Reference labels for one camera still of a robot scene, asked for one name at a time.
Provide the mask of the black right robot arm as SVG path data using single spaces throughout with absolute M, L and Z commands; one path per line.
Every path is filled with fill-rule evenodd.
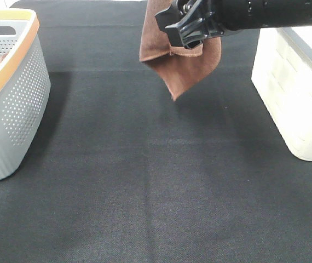
M 155 19 L 171 46 L 193 49 L 207 39 L 241 30 L 312 26 L 312 1 L 173 1 Z

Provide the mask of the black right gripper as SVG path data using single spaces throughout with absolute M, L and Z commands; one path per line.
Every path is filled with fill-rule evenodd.
M 172 47 L 194 49 L 207 39 L 240 32 L 223 23 L 222 1 L 172 1 L 155 19 Z

